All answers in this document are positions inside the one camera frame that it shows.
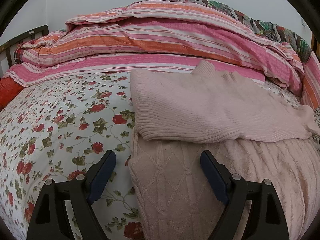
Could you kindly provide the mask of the pink orange striped quilt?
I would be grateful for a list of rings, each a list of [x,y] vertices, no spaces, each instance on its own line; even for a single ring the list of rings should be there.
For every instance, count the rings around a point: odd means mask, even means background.
[[[65,30],[23,42],[5,73],[23,87],[65,73],[84,72],[71,61],[98,54],[150,54],[176,68],[174,55],[217,60],[262,72],[276,85],[319,107],[319,60],[302,63],[286,42],[256,35],[240,21],[194,2],[145,0],[65,22]]]

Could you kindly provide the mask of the pale pink knit sweater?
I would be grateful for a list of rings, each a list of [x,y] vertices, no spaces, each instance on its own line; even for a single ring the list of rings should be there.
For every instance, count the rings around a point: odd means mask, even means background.
[[[222,214],[200,166],[208,150],[231,173],[274,184],[289,237],[319,211],[319,124],[307,105],[201,61],[189,74],[131,72],[129,170],[146,239],[207,239]]]

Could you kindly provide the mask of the white red floral bedsheet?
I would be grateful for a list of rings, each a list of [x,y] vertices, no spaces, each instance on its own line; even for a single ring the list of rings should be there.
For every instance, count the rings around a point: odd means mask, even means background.
[[[135,114],[129,73],[85,74],[44,81],[22,90],[1,111],[1,218],[25,239],[40,189],[47,179],[68,181],[86,172],[107,150],[116,167],[93,210],[109,239],[143,239],[133,187],[131,133]],[[215,158],[247,179],[268,176],[265,151],[292,239],[300,239],[319,211],[319,139],[298,140],[296,155],[257,144],[252,157],[219,144]]]

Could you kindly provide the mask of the red orange pillow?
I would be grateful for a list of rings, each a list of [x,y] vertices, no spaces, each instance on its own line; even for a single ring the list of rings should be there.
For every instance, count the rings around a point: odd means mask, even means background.
[[[11,77],[1,79],[0,83],[0,109],[2,110],[24,87],[16,83]]]

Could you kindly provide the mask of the dark patchwork floral blanket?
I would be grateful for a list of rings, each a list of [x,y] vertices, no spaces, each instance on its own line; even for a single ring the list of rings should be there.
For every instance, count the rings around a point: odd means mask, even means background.
[[[215,10],[223,12],[232,18],[240,21],[247,26],[253,33],[263,36],[271,41],[288,43],[299,56],[302,63],[306,63],[312,53],[311,47],[307,42],[294,31],[285,27],[279,26],[272,22],[255,20],[242,12],[231,8],[230,6],[214,1],[214,0],[168,0],[171,2],[194,2],[206,7],[211,7]]]

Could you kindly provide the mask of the dark wooden headboard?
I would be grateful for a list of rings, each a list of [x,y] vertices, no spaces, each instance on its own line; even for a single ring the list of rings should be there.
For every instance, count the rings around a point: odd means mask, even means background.
[[[36,38],[43,37],[45,35],[49,34],[49,28],[48,25],[41,25],[39,27],[36,27],[34,29],[31,29],[29,31],[26,31],[9,41],[5,42],[1,45],[1,51],[0,51],[0,75],[1,77],[5,74],[5,72],[16,63],[14,58],[14,52],[17,49],[19,44],[22,44],[23,42],[28,42],[30,40],[35,40]]]

